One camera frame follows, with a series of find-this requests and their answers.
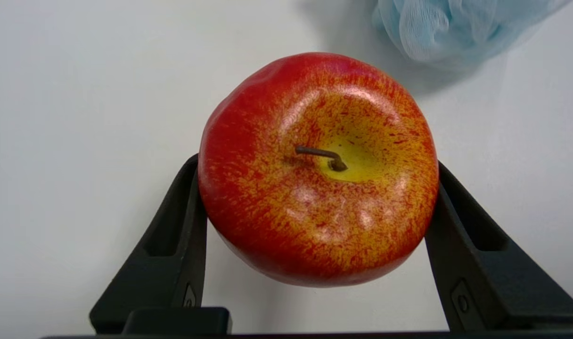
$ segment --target red streaked skin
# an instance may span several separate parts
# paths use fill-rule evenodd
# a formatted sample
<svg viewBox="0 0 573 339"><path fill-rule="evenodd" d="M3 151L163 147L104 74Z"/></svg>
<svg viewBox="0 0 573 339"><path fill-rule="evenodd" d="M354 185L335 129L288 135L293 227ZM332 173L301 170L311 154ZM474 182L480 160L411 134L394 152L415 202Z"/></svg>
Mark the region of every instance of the red streaked skin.
<svg viewBox="0 0 573 339"><path fill-rule="evenodd" d="M338 153L349 167L295 146ZM241 83L203 132L198 180L209 220L259 272L310 287L392 271L425 235L439 185L414 99L358 60L287 56Z"/></svg>

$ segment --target white surface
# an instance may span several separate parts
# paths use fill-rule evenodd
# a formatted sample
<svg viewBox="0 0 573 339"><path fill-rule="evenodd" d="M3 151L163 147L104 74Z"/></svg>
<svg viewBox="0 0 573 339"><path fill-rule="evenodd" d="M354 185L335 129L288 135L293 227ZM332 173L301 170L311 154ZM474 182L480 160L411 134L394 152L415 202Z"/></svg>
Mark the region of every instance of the white surface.
<svg viewBox="0 0 573 339"><path fill-rule="evenodd" d="M418 100L440 159L573 296L573 2L453 79L405 62L360 1L0 0L0 338L91 333L211 111L276 58L340 52ZM234 332L445 330L425 245L330 290L255 273L209 231L205 305Z"/></svg>

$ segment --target apple stem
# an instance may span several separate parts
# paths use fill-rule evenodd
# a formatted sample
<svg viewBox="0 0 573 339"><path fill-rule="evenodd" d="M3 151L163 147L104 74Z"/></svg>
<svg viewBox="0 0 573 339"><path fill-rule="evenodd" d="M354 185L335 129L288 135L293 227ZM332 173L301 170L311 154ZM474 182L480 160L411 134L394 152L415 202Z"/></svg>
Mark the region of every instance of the apple stem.
<svg viewBox="0 0 573 339"><path fill-rule="evenodd" d="M311 148L305 146L296 146L295 153L297 154L311 154L313 156L329 157L332 160L329 161L328 166L330 169L336 172L343 172L347 169L347 165L341 160L341 156L335 152L319 150L318 148Z"/></svg>

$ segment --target apple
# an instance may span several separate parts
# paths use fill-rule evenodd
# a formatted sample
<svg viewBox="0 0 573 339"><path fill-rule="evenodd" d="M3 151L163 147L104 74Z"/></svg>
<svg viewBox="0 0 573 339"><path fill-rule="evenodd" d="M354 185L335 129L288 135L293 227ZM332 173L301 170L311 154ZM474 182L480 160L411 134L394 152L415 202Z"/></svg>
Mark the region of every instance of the apple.
<svg viewBox="0 0 573 339"><path fill-rule="evenodd" d="M405 88L319 52L237 86L211 114L198 161L226 244L259 272L310 287L364 283L403 263L439 185L431 131Z"/></svg>

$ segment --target black bar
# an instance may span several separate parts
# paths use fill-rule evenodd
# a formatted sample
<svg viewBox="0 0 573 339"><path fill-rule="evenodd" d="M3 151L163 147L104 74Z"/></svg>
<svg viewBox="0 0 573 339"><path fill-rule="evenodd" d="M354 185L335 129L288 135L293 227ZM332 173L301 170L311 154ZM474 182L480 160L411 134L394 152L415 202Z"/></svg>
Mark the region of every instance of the black bar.
<svg viewBox="0 0 573 339"><path fill-rule="evenodd" d="M205 278L207 214L193 156L157 214L90 312L97 333L121 333L127 317L151 307L199 307Z"/></svg>
<svg viewBox="0 0 573 339"><path fill-rule="evenodd" d="M573 299L441 163L425 240L451 331L573 328Z"/></svg>

